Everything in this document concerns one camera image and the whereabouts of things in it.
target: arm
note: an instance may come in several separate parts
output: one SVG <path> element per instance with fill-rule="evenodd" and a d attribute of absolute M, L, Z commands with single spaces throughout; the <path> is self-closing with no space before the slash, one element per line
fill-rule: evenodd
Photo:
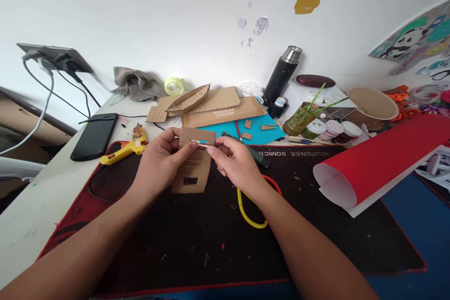
<path fill-rule="evenodd" d="M 2 289 L 0 299 L 88 299 L 142 215 L 197 148 L 191 142 L 171 155 L 179 135 L 180 129 L 170 128 L 150 142 L 127 193 Z"/>
<path fill-rule="evenodd" d="M 220 137 L 216 145 L 208 152 L 218 170 L 266 217 L 303 298 L 378 299 L 352 262 L 264 180 L 244 144 Z"/>

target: blue floor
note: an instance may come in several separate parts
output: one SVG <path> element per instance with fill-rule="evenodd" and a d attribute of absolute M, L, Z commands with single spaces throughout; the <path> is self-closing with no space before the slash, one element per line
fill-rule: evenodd
<path fill-rule="evenodd" d="M 450 208 L 409 175 L 382 200 L 428 264 L 426 273 L 368 277 L 381 299 L 450 298 Z M 290 283 L 228 287 L 161 295 L 170 299 L 299 299 Z"/>

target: power outlet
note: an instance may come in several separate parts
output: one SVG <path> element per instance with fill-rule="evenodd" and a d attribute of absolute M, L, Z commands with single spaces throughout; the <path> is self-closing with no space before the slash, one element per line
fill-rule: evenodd
<path fill-rule="evenodd" d="M 58 70 L 78 71 L 83 73 L 93 73 L 94 71 L 84 58 L 73 48 L 17 44 L 24 52 L 36 51 L 48 58 Z"/>

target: red paper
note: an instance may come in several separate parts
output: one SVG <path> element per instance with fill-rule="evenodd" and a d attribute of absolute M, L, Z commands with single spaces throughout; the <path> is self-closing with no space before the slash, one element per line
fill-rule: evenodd
<path fill-rule="evenodd" d="M 314 177 L 328 199 L 353 208 L 390 183 L 397 184 L 449 139 L 448 117 L 419 115 L 317 164 Z"/>

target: hand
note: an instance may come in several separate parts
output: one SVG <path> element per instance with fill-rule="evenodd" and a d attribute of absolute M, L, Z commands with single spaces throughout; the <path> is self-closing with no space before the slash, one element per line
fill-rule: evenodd
<path fill-rule="evenodd" d="M 181 129 L 169 128 L 147 144 L 135 181 L 127 192 L 134 200 L 148 205 L 172 183 L 178 168 L 198 147 L 190 142 L 174 153 L 180 143 Z"/>
<path fill-rule="evenodd" d="M 251 195 L 255 188 L 266 185 L 258 166 L 247 146 L 230 137 L 216 139 L 216 147 L 209 147 L 208 153 L 216 161 L 217 169 L 233 184 Z"/>

